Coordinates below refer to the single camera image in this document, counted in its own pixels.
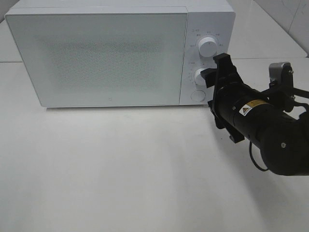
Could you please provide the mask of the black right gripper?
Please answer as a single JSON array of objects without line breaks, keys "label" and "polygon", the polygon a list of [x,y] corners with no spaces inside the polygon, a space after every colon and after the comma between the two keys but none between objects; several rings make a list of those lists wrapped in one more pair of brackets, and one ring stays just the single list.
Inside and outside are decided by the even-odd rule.
[{"label": "black right gripper", "polygon": [[213,98],[208,101],[219,129],[235,131],[233,114],[240,109],[245,99],[258,99],[258,91],[243,82],[227,53],[213,57],[217,69],[208,68],[200,72],[206,87],[214,87]]}]

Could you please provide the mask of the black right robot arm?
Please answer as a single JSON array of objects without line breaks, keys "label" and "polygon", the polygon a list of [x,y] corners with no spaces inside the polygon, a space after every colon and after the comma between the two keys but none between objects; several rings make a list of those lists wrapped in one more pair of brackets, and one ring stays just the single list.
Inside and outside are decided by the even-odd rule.
[{"label": "black right robot arm", "polygon": [[259,148],[264,171],[283,176],[309,173],[309,106],[295,100],[309,93],[294,87],[289,62],[269,66],[268,89],[258,91],[243,82],[229,54],[214,58],[216,68],[201,72],[207,87],[214,89],[208,106],[216,127],[230,139],[248,139]]}]

